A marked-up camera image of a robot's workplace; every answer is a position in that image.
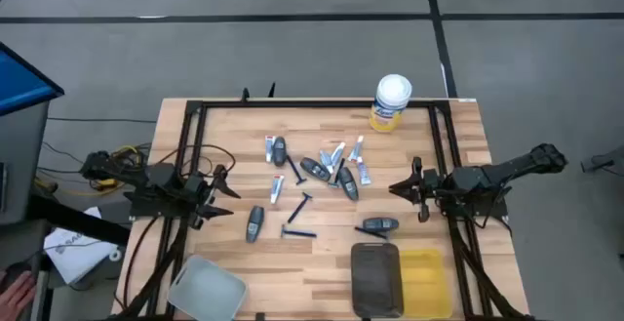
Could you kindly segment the person's hand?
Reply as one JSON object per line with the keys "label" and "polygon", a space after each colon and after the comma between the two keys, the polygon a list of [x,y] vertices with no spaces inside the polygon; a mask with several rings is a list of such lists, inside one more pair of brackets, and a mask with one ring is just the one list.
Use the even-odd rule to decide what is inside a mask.
{"label": "person's hand", "polygon": [[18,321],[35,295],[36,281],[30,271],[25,271],[0,293],[0,321]]}

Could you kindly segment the blue screen monitor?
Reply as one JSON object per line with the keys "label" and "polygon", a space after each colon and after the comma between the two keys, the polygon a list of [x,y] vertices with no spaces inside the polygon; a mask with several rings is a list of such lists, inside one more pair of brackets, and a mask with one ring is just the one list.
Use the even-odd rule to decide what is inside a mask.
{"label": "blue screen monitor", "polygon": [[0,42],[0,116],[64,94],[61,86]]}

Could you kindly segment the light grey plastic bin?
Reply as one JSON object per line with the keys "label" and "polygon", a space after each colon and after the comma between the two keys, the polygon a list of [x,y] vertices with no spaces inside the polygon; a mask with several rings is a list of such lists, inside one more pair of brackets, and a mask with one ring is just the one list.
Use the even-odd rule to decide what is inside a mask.
{"label": "light grey plastic bin", "polygon": [[235,274],[194,255],[174,279],[167,301],[197,321],[233,321],[247,290]]}

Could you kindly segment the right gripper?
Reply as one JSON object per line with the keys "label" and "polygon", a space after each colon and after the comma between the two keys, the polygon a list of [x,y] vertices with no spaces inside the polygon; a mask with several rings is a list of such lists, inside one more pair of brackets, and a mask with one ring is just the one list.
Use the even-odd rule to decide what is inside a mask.
{"label": "right gripper", "polygon": [[389,192],[420,206],[418,220],[430,219],[428,199],[440,207],[446,216],[455,212],[455,184],[452,174],[440,175],[435,169],[423,169],[420,157],[414,157],[411,164],[412,174],[403,181],[389,186]]}

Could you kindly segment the white printed paper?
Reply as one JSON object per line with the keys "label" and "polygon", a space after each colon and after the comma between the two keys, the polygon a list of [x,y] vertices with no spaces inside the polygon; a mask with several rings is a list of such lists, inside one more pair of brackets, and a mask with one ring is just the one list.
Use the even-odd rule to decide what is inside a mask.
{"label": "white printed paper", "polygon": [[78,282],[103,261],[122,258],[118,245],[64,228],[46,236],[44,251],[65,284]]}

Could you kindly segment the dark smoke plastic bin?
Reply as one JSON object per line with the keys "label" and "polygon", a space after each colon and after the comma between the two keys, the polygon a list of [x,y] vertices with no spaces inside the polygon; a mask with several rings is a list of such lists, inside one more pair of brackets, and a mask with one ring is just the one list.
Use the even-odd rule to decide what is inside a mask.
{"label": "dark smoke plastic bin", "polygon": [[351,295],[363,319],[404,314],[400,254],[391,243],[357,243],[351,248]]}

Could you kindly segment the yellow plastic bin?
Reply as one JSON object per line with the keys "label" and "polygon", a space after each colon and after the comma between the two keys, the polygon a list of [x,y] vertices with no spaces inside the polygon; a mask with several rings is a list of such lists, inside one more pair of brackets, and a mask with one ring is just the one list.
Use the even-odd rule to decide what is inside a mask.
{"label": "yellow plastic bin", "polygon": [[408,319],[447,319],[452,300],[441,253],[435,249],[400,252],[404,313]]}

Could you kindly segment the black metal table frame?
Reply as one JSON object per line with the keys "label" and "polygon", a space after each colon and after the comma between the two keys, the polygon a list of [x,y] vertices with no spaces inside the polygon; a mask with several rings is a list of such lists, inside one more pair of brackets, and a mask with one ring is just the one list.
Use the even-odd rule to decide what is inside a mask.
{"label": "black metal table frame", "polygon": [[[214,100],[207,110],[202,164],[226,162],[233,169],[229,185],[240,198],[219,197],[217,205],[233,214],[206,222],[187,236],[186,252],[214,261],[243,279],[248,292],[239,311],[242,319],[263,312],[275,319],[354,318],[350,296],[350,250],[365,240],[356,231],[364,218],[391,216],[400,221],[391,240],[401,251],[438,250],[444,261],[452,300],[452,319],[463,315],[446,218],[433,211],[420,222],[413,205],[388,190],[410,174],[410,162],[424,166],[482,165],[490,159],[488,141],[476,102],[420,100],[406,110],[399,127],[379,133],[370,126],[367,100],[258,99],[247,103]],[[284,171],[284,187],[276,204],[269,191],[277,169],[264,159],[264,139],[281,135],[292,157],[316,156],[341,142],[352,146],[364,137],[363,155],[371,184],[357,202],[339,189],[308,179],[297,185]],[[439,157],[437,150],[444,156]],[[294,221],[287,223],[302,192],[313,196]],[[264,208],[257,240],[246,242],[253,206]],[[317,238],[281,237],[281,226],[314,232]]]}

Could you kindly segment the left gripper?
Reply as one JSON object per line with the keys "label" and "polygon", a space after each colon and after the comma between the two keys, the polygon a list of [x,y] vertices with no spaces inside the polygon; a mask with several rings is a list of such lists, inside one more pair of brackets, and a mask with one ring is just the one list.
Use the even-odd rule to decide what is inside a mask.
{"label": "left gripper", "polygon": [[227,171],[223,165],[217,165],[213,175],[213,182],[208,184],[205,181],[205,174],[199,171],[192,172],[183,188],[186,199],[190,202],[188,224],[195,230],[202,228],[204,220],[233,214],[232,211],[213,205],[216,190],[227,196],[240,198],[240,195],[227,185],[225,180]]}

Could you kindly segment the black desk beam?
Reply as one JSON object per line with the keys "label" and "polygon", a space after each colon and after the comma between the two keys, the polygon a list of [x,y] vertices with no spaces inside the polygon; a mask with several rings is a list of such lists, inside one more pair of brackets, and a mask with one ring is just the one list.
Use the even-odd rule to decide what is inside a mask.
{"label": "black desk beam", "polygon": [[45,220],[53,227],[121,246],[127,245],[131,233],[128,228],[120,224],[84,214],[55,200],[36,195],[32,195],[29,199],[26,217],[33,220]]}

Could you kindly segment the Lysol wipes canister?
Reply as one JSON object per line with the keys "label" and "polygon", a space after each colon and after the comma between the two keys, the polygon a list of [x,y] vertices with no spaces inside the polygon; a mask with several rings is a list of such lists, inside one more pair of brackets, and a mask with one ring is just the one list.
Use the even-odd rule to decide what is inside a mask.
{"label": "Lysol wipes canister", "polygon": [[392,132],[401,122],[410,102],[412,85],[400,74],[388,74],[379,80],[370,112],[370,125],[378,132]]}

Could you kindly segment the black floor stand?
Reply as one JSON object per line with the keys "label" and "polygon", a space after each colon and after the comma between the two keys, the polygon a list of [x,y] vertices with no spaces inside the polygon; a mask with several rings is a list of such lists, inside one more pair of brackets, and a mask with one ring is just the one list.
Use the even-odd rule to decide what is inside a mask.
{"label": "black floor stand", "polygon": [[624,178],[624,145],[604,154],[591,155],[583,159],[580,166],[583,173],[604,171]]}

